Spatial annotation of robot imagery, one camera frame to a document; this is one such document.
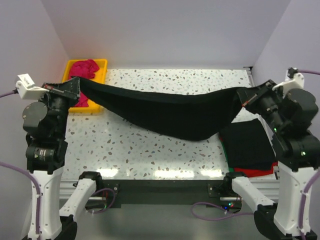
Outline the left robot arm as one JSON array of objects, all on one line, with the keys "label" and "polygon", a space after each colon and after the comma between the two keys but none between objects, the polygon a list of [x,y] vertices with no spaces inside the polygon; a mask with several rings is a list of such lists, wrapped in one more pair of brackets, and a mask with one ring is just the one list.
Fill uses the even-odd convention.
[{"label": "left robot arm", "polygon": [[26,168],[32,185],[31,225],[28,240],[74,240],[78,218],[89,198],[103,187],[102,176],[85,171],[60,207],[60,184],[65,166],[69,109],[80,98],[79,77],[63,83],[45,83],[39,99],[22,113],[26,131]]}]

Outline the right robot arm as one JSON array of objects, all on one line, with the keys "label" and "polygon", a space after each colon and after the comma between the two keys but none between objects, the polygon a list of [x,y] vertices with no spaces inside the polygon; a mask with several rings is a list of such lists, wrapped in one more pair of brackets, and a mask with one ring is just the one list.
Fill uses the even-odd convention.
[{"label": "right robot arm", "polygon": [[318,113],[316,98],[303,88],[286,89],[272,80],[237,91],[242,106],[260,115],[273,132],[280,172],[278,201],[267,198],[243,173],[227,173],[223,185],[253,211],[257,230],[270,240],[315,240],[310,194],[320,176],[320,141],[309,127]]}]

